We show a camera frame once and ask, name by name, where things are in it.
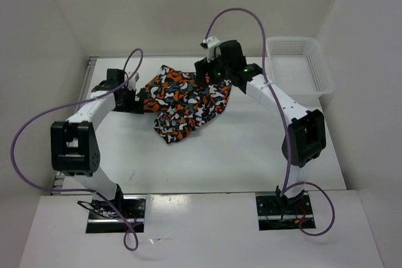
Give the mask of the orange camouflage shorts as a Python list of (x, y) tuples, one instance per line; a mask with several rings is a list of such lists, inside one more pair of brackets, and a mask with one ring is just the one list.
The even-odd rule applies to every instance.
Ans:
[(201, 87), (195, 78), (194, 72), (163, 65), (136, 96), (143, 100), (145, 113), (157, 114), (153, 129), (167, 145), (185, 140), (227, 107), (232, 90), (230, 80), (211, 83), (207, 77), (207, 85)]

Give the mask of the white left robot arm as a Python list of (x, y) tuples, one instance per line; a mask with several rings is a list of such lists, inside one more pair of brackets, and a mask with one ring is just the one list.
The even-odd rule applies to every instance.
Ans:
[(103, 210), (113, 218), (125, 211), (121, 187), (109, 179), (101, 166), (101, 152), (96, 130), (110, 112), (138, 113), (136, 100), (138, 72), (110, 68), (106, 79), (96, 85), (90, 98), (65, 121), (50, 128), (52, 168), (79, 182), (94, 200), (92, 208)]

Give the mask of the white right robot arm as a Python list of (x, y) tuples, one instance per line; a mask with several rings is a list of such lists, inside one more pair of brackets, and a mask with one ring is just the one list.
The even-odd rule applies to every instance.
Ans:
[(265, 109), (278, 112), (285, 132), (281, 151), (287, 166), (283, 181), (275, 190), (275, 204), (281, 213), (292, 212), (304, 193), (304, 170), (326, 147), (322, 112), (308, 110), (276, 86), (265, 70), (265, 58), (260, 65), (248, 63), (238, 41), (221, 42), (211, 36), (200, 45), (207, 56), (195, 63), (197, 85), (205, 87), (228, 79)]

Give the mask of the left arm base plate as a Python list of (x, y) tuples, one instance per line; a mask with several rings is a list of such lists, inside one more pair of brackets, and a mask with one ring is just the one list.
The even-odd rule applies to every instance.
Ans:
[[(77, 204), (89, 212), (86, 233), (125, 233), (128, 230), (128, 226), (116, 211), (103, 201), (78, 201)], [(145, 211), (145, 195), (124, 195), (121, 215), (137, 233), (144, 232)]]

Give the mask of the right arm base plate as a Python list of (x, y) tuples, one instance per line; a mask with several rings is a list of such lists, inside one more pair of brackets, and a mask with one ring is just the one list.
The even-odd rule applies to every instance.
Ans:
[(310, 197), (304, 194), (300, 201), (288, 208), (280, 207), (273, 192), (257, 194), (256, 209), (259, 231), (294, 230), (299, 228), (315, 229)]

